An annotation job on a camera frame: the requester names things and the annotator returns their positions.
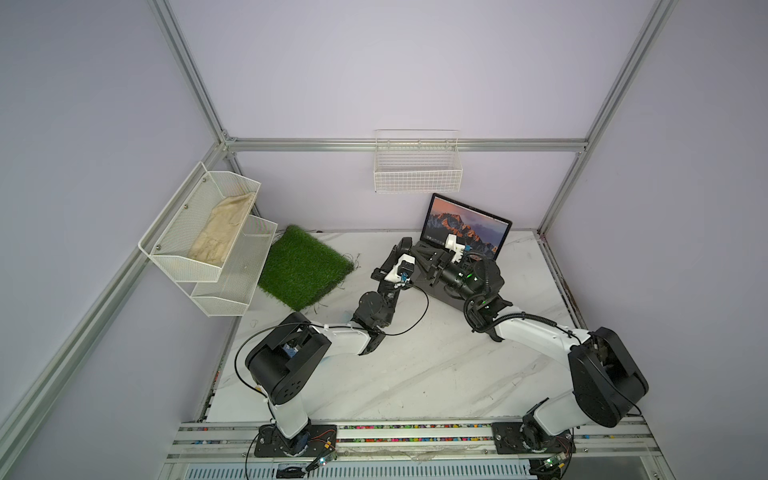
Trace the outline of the grey laptop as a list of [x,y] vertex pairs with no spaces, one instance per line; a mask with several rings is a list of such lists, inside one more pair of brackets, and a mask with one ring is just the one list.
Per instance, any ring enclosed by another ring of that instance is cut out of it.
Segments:
[[448,234],[471,247],[461,261],[465,282],[461,288],[437,284],[430,286],[416,263],[415,284],[435,299],[460,310],[473,296],[483,312],[497,312],[505,306],[500,299],[504,279],[497,264],[500,250],[511,231],[512,222],[466,203],[434,193],[423,222],[418,242],[444,247]]

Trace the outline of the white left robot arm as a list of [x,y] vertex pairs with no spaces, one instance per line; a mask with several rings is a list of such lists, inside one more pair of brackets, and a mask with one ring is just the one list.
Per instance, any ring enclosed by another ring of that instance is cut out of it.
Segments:
[[305,454],[311,442],[323,435],[312,425],[303,404],[302,389],[322,360],[333,356],[364,356],[375,351],[393,332],[400,293],[414,287],[417,261],[413,240],[402,238],[371,278],[377,289],[364,293],[346,324],[320,325],[295,311],[280,323],[257,334],[263,339],[246,355],[235,354],[235,371],[243,385],[266,402],[272,422],[261,427],[253,452],[285,456]]

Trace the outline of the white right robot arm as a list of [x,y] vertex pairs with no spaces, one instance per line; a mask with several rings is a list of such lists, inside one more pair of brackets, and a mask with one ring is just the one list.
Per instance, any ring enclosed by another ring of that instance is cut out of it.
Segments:
[[648,393],[648,381],[615,331],[569,328],[517,309],[500,295],[504,280],[494,260],[462,245],[423,242],[411,254],[430,285],[443,286],[460,302],[473,332],[521,343],[568,370],[562,393],[545,398],[523,416],[523,449],[543,452],[557,437],[589,422],[613,428]]

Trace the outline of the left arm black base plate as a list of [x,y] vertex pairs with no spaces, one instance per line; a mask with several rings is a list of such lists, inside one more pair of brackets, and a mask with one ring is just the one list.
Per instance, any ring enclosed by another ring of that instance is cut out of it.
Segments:
[[288,438],[275,424],[262,425],[251,451],[256,458],[318,457],[335,448],[337,434],[337,425],[308,424]]

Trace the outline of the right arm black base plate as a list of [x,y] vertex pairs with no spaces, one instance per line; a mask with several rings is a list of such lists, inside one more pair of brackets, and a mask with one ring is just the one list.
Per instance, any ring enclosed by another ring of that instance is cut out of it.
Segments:
[[570,453],[573,436],[569,431],[546,434],[532,422],[494,422],[492,439],[498,454]]

